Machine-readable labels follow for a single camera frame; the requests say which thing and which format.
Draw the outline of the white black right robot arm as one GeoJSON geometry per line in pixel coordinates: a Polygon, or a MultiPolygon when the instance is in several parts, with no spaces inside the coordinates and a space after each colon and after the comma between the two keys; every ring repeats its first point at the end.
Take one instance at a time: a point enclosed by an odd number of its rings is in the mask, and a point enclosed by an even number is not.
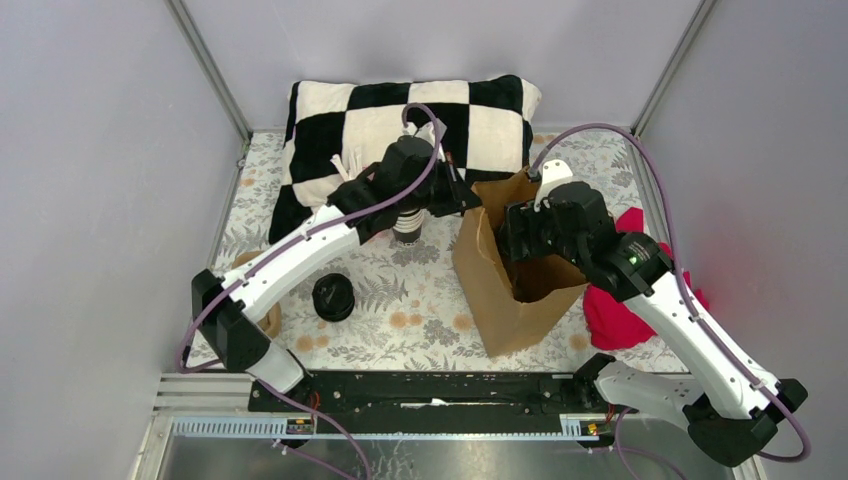
{"type": "Polygon", "coordinates": [[[640,372],[607,354],[578,370],[575,402],[631,407],[685,431],[709,458],[736,467],[763,455],[808,392],[759,365],[717,324],[649,235],[621,232],[602,194],[577,181],[504,209],[499,251],[513,262],[559,256],[637,315],[687,366],[691,382],[640,372]]]}

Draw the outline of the white wrapped straws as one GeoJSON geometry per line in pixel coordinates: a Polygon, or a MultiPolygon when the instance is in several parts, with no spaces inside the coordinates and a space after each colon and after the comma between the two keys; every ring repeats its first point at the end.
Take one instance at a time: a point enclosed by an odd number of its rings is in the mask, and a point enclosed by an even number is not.
{"type": "Polygon", "coordinates": [[[348,154],[334,154],[330,162],[344,182],[355,179],[365,169],[363,157],[359,150],[348,154]]]}

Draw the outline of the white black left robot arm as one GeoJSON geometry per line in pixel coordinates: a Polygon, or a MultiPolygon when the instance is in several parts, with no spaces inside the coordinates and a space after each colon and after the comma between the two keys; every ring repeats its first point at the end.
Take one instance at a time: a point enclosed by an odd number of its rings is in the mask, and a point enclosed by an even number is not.
{"type": "Polygon", "coordinates": [[[310,397],[306,371],[263,332],[259,320],[314,271],[391,229],[403,214],[426,210],[442,217],[481,204],[439,145],[404,135],[252,261],[223,276],[198,273],[191,282],[192,328],[227,371],[251,375],[272,389],[282,408],[299,410],[310,397]]]}

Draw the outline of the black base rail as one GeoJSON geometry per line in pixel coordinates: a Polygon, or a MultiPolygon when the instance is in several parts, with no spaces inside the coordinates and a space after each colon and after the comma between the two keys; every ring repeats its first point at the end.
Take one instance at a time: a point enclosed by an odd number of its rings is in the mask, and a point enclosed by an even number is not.
{"type": "Polygon", "coordinates": [[[583,435],[607,435],[621,412],[569,374],[538,372],[314,371],[276,396],[253,383],[248,409],[257,413],[313,410],[320,434],[561,434],[579,419],[583,435]]]}

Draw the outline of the floral table mat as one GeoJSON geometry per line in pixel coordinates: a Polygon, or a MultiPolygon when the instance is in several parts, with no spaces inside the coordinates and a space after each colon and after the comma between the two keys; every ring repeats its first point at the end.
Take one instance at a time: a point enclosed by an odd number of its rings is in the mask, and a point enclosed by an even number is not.
{"type": "MultiPolygon", "coordinates": [[[[271,214],[284,173],[284,134],[255,134],[224,227],[213,271],[221,275],[268,247],[271,214]]],[[[566,160],[580,180],[601,191],[619,217],[642,207],[635,166],[626,141],[613,132],[589,130],[564,140],[548,159],[566,160]]],[[[452,254],[461,217],[425,217],[414,244],[391,232],[310,275],[288,292],[260,328],[294,352],[310,370],[459,370],[571,372],[597,352],[582,310],[582,297],[540,343],[489,359],[453,269],[452,254]],[[326,322],[314,311],[314,282],[330,273],[354,287],[352,314],[326,322]]],[[[611,352],[630,366],[656,373],[686,367],[658,337],[611,352]]]]}

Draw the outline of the brown paper bag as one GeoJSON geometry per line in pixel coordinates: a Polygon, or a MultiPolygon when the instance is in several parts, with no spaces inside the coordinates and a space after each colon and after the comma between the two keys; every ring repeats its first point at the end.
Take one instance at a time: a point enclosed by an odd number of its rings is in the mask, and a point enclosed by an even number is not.
{"type": "Polygon", "coordinates": [[[512,262],[499,253],[496,230],[504,223],[505,206],[531,200],[537,190],[524,170],[475,183],[472,191],[482,205],[465,213],[454,245],[454,269],[490,358],[540,343],[588,286],[559,256],[512,262]]]}

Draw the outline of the red cloth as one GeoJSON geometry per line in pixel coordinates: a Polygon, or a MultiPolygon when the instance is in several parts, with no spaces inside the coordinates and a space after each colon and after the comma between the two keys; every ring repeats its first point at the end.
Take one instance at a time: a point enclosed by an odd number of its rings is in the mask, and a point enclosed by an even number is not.
{"type": "MultiPolygon", "coordinates": [[[[615,225],[618,231],[645,233],[644,220],[643,210],[631,207],[616,220],[615,225]]],[[[694,293],[709,310],[709,302],[702,290],[695,289],[694,293]]],[[[629,349],[657,335],[639,316],[595,286],[590,285],[586,289],[582,305],[591,344],[600,350],[629,349]]]]}

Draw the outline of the black white checkered pillow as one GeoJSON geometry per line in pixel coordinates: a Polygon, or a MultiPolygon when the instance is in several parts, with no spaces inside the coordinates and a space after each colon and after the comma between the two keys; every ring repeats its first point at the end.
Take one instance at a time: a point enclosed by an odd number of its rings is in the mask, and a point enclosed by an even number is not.
{"type": "Polygon", "coordinates": [[[442,145],[467,184],[510,177],[529,162],[531,120],[541,101],[531,82],[503,75],[490,80],[385,82],[356,85],[299,81],[289,94],[283,179],[268,241],[299,227],[344,181],[330,160],[359,150],[365,168],[382,159],[404,132],[430,122],[426,105],[447,127],[442,145]]]}

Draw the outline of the stack of paper cups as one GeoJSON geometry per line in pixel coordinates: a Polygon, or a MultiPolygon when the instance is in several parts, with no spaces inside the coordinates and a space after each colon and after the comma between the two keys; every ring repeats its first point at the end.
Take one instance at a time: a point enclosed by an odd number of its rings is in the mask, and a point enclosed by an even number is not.
{"type": "Polygon", "coordinates": [[[421,236],[424,212],[420,209],[402,212],[391,231],[394,239],[402,244],[414,244],[421,236]]]}

